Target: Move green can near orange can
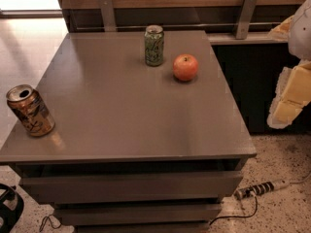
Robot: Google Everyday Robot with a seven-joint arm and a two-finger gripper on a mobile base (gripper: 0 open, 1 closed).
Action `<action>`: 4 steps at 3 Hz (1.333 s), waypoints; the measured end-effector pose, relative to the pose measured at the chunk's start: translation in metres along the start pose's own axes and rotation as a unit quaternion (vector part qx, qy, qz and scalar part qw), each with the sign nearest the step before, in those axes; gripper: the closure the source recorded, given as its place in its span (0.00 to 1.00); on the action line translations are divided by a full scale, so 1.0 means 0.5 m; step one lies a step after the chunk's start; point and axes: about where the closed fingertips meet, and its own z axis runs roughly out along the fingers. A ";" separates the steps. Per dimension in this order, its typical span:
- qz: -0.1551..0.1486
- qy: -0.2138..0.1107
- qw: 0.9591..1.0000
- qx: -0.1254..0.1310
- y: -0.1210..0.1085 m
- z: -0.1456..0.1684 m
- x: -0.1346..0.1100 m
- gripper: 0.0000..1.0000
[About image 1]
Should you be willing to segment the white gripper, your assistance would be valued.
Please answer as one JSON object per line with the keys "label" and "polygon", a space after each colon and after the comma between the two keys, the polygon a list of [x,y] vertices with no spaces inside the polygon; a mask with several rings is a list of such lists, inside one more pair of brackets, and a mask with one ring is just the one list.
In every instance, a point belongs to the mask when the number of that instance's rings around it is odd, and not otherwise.
{"label": "white gripper", "polygon": [[[294,16],[272,28],[268,37],[273,40],[288,39],[291,55],[302,60],[311,60],[311,0],[305,0]],[[300,61],[292,69],[284,67],[275,94],[267,124],[270,128],[284,129],[311,102],[311,62]]]}

